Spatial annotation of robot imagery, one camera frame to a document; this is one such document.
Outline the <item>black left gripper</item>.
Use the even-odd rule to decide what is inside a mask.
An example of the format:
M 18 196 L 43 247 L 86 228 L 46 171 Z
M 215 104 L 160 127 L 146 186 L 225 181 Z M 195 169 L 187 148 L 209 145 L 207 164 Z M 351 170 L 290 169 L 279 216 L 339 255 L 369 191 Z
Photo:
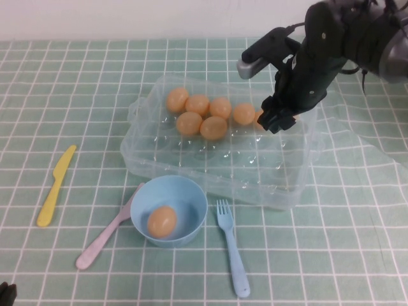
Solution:
M 0 306 L 13 306 L 17 297 L 17 285 L 2 282 L 0 285 Z

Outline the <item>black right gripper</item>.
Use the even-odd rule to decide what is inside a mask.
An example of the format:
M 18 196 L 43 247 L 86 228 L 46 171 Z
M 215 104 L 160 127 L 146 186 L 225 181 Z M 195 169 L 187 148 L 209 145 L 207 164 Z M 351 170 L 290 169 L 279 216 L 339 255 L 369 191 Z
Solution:
M 261 104 L 257 123 L 272 133 L 286 131 L 294 115 L 314 108 L 346 63 L 345 29 L 339 2 L 313 4 L 305 16 L 305 38 L 295 56 L 275 75 L 275 92 Z

